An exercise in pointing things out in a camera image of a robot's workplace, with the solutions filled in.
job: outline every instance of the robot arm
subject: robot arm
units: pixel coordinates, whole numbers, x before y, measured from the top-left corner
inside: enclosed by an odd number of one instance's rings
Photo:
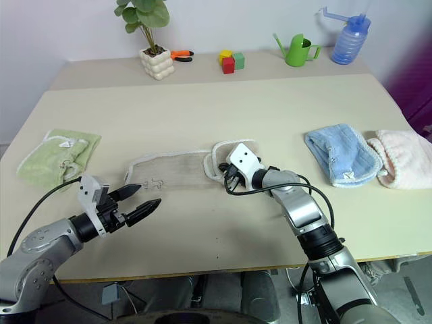
[[[299,177],[292,171],[275,167],[265,169],[261,160],[244,144],[239,144],[227,157],[225,183],[242,179],[246,189],[256,190],[280,184],[297,184]],[[319,278],[317,296],[332,323],[398,323],[377,307],[377,296],[357,262],[343,246],[314,198],[299,186],[282,186],[268,192],[282,211],[297,237],[308,264]]]
[[[118,212],[117,201],[133,195],[131,184],[108,193],[109,186],[89,175],[80,182],[78,200],[85,213],[43,226],[24,238],[20,247],[0,263],[0,322],[31,323],[55,271],[85,242],[132,226],[150,215],[161,199],[150,200],[129,214]]]

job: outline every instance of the yellow block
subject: yellow block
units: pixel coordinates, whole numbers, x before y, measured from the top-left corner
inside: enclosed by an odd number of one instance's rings
[[[231,56],[232,56],[232,51],[228,49],[224,49],[219,54],[219,64],[222,65],[222,60],[225,59],[226,57],[231,57]]]

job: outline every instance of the green leaf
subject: green leaf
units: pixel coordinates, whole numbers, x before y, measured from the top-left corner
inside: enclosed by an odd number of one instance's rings
[[[119,5],[117,8],[115,8],[114,13],[117,17],[120,17],[122,15],[122,12],[126,8],[126,5]]]
[[[126,26],[125,26],[126,32],[128,34],[130,34],[130,33],[134,32],[140,25],[141,25],[141,23],[139,23],[139,22],[136,22],[134,24],[126,24]]]
[[[169,13],[162,0],[156,0],[156,6],[152,12],[136,10],[140,22],[149,28],[159,28],[168,25]]]
[[[127,5],[129,2],[130,0],[117,0],[117,5],[118,6]]]
[[[123,10],[123,13],[121,15],[123,16],[124,21],[128,24],[134,24],[138,21],[136,9],[133,7],[127,7],[125,10]]]
[[[132,0],[132,3],[142,12],[150,12],[156,6],[156,0]]]

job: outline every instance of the white wall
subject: white wall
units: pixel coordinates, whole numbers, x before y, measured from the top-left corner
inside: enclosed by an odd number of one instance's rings
[[[167,0],[168,27],[157,42],[196,53],[286,46],[299,32],[315,44],[332,45],[343,23],[317,14],[353,16],[369,0]],[[65,61],[136,56],[146,47],[139,33],[126,34],[113,14],[115,0],[1,0],[0,143],[10,142]],[[361,56],[386,83],[432,20],[431,0],[374,0],[370,34]]]

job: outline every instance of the red block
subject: red block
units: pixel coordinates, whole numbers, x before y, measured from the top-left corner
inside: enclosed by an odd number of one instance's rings
[[[234,73],[236,62],[232,57],[225,57],[222,59],[222,71],[224,74]]]

